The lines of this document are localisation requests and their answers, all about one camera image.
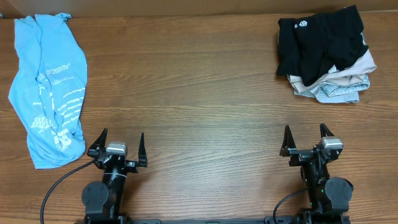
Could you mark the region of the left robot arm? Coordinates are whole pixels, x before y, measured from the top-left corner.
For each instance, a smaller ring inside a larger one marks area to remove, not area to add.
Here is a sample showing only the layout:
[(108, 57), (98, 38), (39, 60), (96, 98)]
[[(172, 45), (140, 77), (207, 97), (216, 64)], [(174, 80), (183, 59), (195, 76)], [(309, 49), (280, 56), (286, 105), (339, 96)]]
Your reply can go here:
[(127, 159), (124, 142), (106, 143), (108, 130), (104, 129), (97, 140), (88, 148), (87, 155), (94, 165), (103, 171), (101, 181), (89, 183), (82, 191), (81, 200), (85, 206), (85, 223), (131, 223), (129, 215), (120, 212), (124, 187), (129, 173), (138, 173), (147, 167), (148, 160), (141, 136), (138, 160)]

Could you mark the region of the light blue printed t-shirt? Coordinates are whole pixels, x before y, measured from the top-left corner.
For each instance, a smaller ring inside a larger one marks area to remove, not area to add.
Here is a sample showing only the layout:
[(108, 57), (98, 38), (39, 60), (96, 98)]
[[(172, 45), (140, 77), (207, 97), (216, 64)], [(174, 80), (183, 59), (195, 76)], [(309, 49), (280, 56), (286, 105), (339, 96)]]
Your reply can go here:
[(8, 99), (27, 131), (36, 169), (53, 169), (85, 151), (80, 115), (88, 66), (67, 21), (71, 15), (36, 14), (15, 19), (19, 70)]

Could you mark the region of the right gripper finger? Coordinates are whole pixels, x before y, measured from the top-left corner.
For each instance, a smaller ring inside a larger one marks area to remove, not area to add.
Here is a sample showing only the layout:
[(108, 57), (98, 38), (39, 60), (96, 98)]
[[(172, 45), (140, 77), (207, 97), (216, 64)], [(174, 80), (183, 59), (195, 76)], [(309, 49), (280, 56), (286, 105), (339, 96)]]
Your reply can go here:
[(293, 139), (292, 132), (289, 125), (286, 125), (284, 129), (284, 139), (282, 142), (279, 156), (290, 156), (290, 152), (295, 150), (296, 145)]
[(325, 123), (320, 124), (320, 134), (321, 138), (324, 137), (334, 137), (335, 135), (328, 129)]

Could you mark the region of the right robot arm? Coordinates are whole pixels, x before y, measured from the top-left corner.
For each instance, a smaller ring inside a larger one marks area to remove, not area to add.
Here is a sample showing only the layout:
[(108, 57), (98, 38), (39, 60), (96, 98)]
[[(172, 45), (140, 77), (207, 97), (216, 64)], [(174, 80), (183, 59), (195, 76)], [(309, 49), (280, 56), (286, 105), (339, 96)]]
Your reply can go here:
[(286, 200), (308, 193), (309, 208), (301, 208), (289, 223), (349, 223), (345, 216), (353, 194), (353, 184), (341, 177), (331, 177), (327, 164), (337, 160), (343, 150), (342, 141), (326, 126), (320, 124), (320, 142), (312, 149), (298, 150), (289, 126), (284, 129), (284, 140), (279, 155), (290, 159), (289, 166), (300, 167), (305, 188), (283, 198), (274, 208), (272, 219), (279, 222), (277, 209)]

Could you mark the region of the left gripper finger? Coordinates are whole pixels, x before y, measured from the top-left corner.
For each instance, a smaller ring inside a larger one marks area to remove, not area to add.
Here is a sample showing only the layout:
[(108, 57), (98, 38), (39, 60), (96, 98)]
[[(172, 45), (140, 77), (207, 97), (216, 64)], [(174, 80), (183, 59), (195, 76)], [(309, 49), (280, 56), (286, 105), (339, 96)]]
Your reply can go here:
[(88, 148), (89, 150), (105, 150), (106, 137), (108, 129), (104, 128), (100, 136), (94, 141), (94, 143)]
[(146, 148), (144, 145), (144, 133), (142, 133), (139, 143), (138, 166), (147, 167), (147, 165), (148, 165), (148, 160), (147, 160)]

